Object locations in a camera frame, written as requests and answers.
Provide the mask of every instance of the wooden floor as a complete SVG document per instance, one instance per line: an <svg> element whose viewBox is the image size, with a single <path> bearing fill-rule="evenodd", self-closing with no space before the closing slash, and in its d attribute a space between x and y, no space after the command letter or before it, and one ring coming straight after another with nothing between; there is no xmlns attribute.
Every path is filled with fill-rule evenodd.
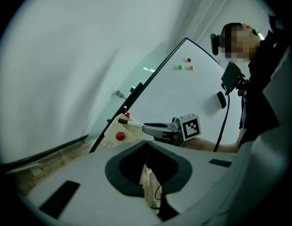
<svg viewBox="0 0 292 226"><path fill-rule="evenodd" d="M89 153L89 148L91 145L91 142L85 143L83 140L38 161L27 164L21 168L8 171L7 175L13 179L16 192L26 197L32 188L34 188L53 172L67 165L74 159ZM112 144L104 139L98 146L97 150L101 150L106 147L112 147ZM140 184L143 185L145 199L149 206L153 209L159 208L161 202L160 200L155 199L154 193L160 184L154 173L151 172L146 165L141 173ZM156 193L156 198L160 199L161 193L162 188L160 187Z"/></svg>

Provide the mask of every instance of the person's arm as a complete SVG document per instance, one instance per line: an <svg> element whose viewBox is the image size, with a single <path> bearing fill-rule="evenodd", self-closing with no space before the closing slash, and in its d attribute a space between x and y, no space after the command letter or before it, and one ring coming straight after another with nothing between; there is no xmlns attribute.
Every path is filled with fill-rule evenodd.
<svg viewBox="0 0 292 226"><path fill-rule="evenodd" d="M239 131L239 135L238 135L236 142L234 142L232 144L226 144L226 145L220 144L218 146L217 152L237 153L239 150L240 141L241 141L243 135L245 134L245 132L246 132L246 129L241 128ZM204 140L204 139L200 139L200 138L194 138L194 139L186 141L182 147L212 152L214 147L215 147L215 143Z"/></svg>

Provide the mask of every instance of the red knob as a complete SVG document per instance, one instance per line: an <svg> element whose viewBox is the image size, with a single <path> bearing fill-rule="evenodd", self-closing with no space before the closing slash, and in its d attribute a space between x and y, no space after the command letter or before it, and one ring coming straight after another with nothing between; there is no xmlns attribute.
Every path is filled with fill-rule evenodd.
<svg viewBox="0 0 292 226"><path fill-rule="evenodd" d="M118 141L122 141L122 140L124 140L124 139L125 139L125 134L124 134L123 132L118 132L118 133L116 134L116 139L117 139Z"/></svg>

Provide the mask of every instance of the black shirt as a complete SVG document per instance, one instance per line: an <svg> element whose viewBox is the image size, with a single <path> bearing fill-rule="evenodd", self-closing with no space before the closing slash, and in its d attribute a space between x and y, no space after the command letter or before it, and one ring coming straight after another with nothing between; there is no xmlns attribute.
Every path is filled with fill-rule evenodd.
<svg viewBox="0 0 292 226"><path fill-rule="evenodd" d="M254 59L249 63L250 81L242 96L242 118L239 128L246 128L240 142L253 141L262 132L279 125L277 117L268 100L263 95L263 89L270 82L270 77L280 62L287 48L284 32L277 31L268 35L260 42Z"/></svg>

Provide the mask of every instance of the person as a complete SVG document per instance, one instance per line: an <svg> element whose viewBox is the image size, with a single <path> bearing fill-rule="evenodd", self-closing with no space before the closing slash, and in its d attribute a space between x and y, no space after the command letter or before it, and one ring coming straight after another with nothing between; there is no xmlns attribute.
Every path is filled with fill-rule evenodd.
<svg viewBox="0 0 292 226"><path fill-rule="evenodd" d="M245 88L238 91L238 95L242 97L238 138L232 144L220 144L217 152L237 153L243 143L255 140L259 134L279 124L263 94L263 89L270 82L271 75L287 48L285 31L276 27L275 20L275 17L270 17L273 32L268 31L264 40L247 24L231 23L222 29L219 50L226 58L249 61L251 76ZM183 147L213 151L215 143L194 138L186 141Z"/></svg>

